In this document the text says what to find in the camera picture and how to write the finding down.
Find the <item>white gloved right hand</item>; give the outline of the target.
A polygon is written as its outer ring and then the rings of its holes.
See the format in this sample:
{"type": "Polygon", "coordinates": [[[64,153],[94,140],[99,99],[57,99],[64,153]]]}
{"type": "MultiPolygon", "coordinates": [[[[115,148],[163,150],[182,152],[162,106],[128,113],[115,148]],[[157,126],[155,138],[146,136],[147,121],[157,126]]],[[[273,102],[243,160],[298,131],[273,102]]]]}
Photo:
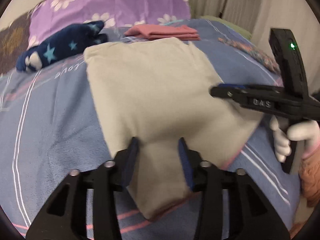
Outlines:
{"type": "Polygon", "coordinates": [[[319,125],[316,121],[304,121],[290,126],[284,133],[275,116],[270,128],[273,131],[274,151],[279,162],[283,163],[293,153],[293,142],[305,141],[302,160],[310,163],[319,161],[319,125]]]}

